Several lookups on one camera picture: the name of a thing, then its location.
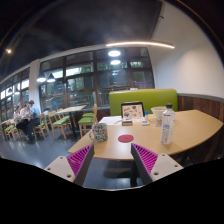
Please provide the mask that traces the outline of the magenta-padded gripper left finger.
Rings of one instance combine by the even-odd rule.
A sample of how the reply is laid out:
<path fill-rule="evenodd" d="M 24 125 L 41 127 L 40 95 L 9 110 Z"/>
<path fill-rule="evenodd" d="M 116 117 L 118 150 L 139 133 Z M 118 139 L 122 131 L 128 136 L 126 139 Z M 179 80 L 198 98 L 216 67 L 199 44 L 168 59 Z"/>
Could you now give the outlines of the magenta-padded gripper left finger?
<path fill-rule="evenodd" d="M 93 155 L 94 146 L 90 144 L 67 157 L 57 157 L 45 171 L 82 186 Z"/>

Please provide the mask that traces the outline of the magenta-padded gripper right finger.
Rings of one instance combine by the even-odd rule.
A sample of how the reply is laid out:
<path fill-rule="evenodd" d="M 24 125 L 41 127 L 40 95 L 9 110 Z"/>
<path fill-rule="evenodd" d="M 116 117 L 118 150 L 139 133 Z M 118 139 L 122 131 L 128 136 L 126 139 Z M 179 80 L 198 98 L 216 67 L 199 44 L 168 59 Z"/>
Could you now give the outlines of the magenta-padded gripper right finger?
<path fill-rule="evenodd" d="M 131 144 L 131 154 L 144 185 L 182 169 L 182 166 L 166 153 L 156 154 L 135 143 Z"/>

